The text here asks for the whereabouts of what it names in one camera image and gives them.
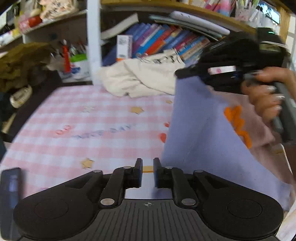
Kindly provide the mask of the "person's right hand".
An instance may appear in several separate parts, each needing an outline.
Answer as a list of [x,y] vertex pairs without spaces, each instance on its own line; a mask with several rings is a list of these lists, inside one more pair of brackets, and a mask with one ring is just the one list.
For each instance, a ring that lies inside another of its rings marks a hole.
[[265,124],[269,124],[280,114],[283,95],[276,94],[275,87],[267,85],[274,81],[283,83],[290,95],[295,98],[295,73],[287,68],[267,67],[256,72],[254,81],[245,80],[241,84],[241,92],[248,96],[249,102],[254,106],[255,112]]

